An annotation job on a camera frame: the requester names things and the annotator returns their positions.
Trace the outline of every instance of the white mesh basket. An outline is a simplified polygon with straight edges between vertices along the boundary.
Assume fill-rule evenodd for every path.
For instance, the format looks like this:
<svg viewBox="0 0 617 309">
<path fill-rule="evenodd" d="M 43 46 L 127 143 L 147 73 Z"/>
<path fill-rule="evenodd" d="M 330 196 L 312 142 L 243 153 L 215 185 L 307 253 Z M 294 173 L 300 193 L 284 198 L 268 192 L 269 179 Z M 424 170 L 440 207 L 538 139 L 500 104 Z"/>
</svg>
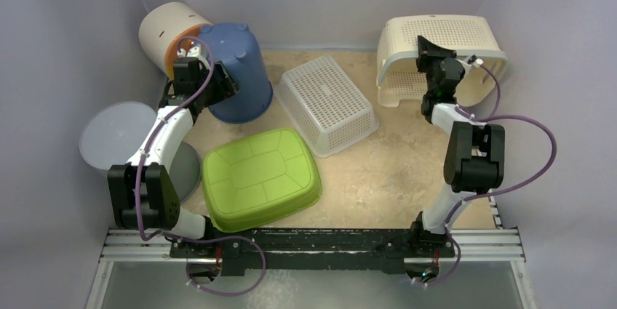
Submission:
<svg viewBox="0 0 617 309">
<path fill-rule="evenodd" d="M 274 94 L 320 158 L 338 153 L 379 127 L 373 106 L 328 55 L 285 72 Z"/>
<path fill-rule="evenodd" d="M 463 15 L 421 15 L 389 20 L 381 32 L 377 49 L 378 103 L 395 108 L 401 100 L 421 100 L 426 92 L 426 76 L 415 66 L 418 35 L 463 59 L 476 55 L 485 61 L 497 79 L 508 65 L 487 21 Z M 495 86 L 481 68 L 474 68 L 456 88 L 456 100 L 464 106 L 480 103 Z"/>
</svg>

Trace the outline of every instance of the green tray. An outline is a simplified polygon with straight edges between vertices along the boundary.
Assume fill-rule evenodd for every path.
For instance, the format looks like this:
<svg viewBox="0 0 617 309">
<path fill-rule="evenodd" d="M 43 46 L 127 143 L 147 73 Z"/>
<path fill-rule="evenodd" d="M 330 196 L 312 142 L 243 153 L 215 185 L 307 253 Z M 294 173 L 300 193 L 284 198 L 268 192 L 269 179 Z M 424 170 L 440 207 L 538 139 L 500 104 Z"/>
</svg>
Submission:
<svg viewBox="0 0 617 309">
<path fill-rule="evenodd" d="M 227 233 L 279 220 L 322 195 L 315 160 L 293 129 L 275 129 L 210 151 L 203 184 L 212 223 Z"/>
</svg>

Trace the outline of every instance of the overturned blue bucket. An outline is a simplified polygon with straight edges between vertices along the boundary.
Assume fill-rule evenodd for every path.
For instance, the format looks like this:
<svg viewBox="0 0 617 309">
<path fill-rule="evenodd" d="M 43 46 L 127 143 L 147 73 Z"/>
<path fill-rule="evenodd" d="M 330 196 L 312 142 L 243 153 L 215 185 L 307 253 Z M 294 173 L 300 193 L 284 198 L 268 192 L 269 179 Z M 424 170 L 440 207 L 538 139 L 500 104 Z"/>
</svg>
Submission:
<svg viewBox="0 0 617 309">
<path fill-rule="evenodd" d="M 203 25 L 198 37 L 206 42 L 216 61 L 223 62 L 240 90 L 209 107 L 217 119 L 230 124 L 252 121 L 272 103 L 272 85 L 263 65 L 259 43 L 244 23 Z"/>
</svg>

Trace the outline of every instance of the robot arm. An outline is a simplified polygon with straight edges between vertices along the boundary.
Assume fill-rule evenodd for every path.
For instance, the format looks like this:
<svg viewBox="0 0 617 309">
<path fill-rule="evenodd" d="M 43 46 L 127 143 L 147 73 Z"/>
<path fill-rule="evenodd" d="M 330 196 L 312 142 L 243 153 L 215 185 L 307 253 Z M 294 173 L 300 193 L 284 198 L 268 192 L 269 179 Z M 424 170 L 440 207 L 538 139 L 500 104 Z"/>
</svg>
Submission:
<svg viewBox="0 0 617 309">
<path fill-rule="evenodd" d="M 456 111 L 456 86 L 473 67 L 482 64 L 475 56 L 456 59 L 456 51 L 443 49 L 418 36 L 421 51 L 418 71 L 426 73 L 428 90 L 422 114 L 429 123 L 450 135 L 444 162 L 444 185 L 437 199 L 416 219 L 419 238 L 441 244 L 465 204 L 447 216 L 459 201 L 497 188 L 503 180 L 505 132 L 502 126 L 472 121 Z"/>
<path fill-rule="evenodd" d="M 193 47 L 189 54 L 199 54 Z M 214 68 L 212 78 L 205 90 L 186 108 L 171 119 L 166 116 L 200 88 L 205 82 L 209 68 Z M 205 107 L 225 100 L 239 91 L 236 82 L 227 74 L 222 63 L 209 66 L 199 56 L 180 57 L 174 63 L 173 93 L 163 95 L 159 103 L 157 120 L 150 133 L 124 165 L 113 165 L 108 171 L 108 185 L 116 224 L 127 229 L 137 228 L 135 210 L 135 179 L 140 158 L 145 153 L 146 143 L 150 150 L 143 163 L 140 189 L 141 210 L 145 228 L 170 230 L 175 235 L 188 238 L 203 238 L 207 230 L 204 216 L 180 207 L 169 171 L 182 139 L 194 125 Z M 151 138 L 157 127 L 156 136 Z"/>
</svg>

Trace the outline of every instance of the white cylindrical container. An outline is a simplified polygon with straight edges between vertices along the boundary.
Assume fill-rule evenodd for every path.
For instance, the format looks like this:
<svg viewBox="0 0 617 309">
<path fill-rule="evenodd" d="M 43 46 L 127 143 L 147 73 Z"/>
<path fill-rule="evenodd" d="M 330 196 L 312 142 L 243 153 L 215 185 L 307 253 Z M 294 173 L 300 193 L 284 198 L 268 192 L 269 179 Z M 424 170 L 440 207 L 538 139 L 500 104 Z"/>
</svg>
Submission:
<svg viewBox="0 0 617 309">
<path fill-rule="evenodd" d="M 173 79 L 178 39 L 199 35 L 199 27 L 212 24 L 181 2 L 170 2 L 148 13 L 139 26 L 143 51 L 167 76 Z M 183 47 L 188 49 L 189 41 Z"/>
</svg>

